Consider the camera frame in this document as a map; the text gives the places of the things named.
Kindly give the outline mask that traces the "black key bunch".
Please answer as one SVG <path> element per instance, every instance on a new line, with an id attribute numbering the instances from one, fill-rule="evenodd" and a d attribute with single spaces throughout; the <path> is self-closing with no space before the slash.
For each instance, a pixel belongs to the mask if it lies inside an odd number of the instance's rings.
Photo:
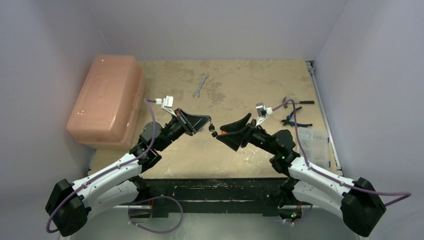
<path id="1" fill-rule="evenodd" d="M 216 128 L 212 121 L 209 122 L 208 130 L 211 132 L 211 136 L 215 138 L 218 135 Z"/>

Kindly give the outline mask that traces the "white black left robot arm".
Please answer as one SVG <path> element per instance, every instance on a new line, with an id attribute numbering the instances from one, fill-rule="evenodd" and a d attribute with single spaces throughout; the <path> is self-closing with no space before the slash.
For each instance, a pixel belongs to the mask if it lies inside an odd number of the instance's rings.
<path id="1" fill-rule="evenodd" d="M 67 237 L 105 210 L 121 204 L 151 204 L 164 198 L 162 193 L 151 194 L 141 174 L 158 163 L 162 158 L 159 153 L 179 137 L 193 136 L 211 121 L 209 115 L 189 114 L 178 108 L 164 126 L 155 120 L 147 123 L 137 144 L 116 162 L 73 182 L 58 181 L 45 206 L 49 215 L 46 231 Z"/>

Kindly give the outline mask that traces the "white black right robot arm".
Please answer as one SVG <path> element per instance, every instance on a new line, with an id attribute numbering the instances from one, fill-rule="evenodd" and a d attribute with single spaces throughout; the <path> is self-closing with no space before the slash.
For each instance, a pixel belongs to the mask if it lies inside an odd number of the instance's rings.
<path id="1" fill-rule="evenodd" d="M 343 220 L 354 233 L 369 237 L 386 212 L 375 188 L 365 178 L 346 178 L 325 170 L 294 151 L 295 142 L 289 130 L 270 135 L 248 113 L 242 119 L 222 125 L 221 133 L 212 136 L 237 151 L 252 144 L 270 154 L 273 169 L 287 176 L 280 187 L 280 205 L 296 200 L 318 206 Z"/>

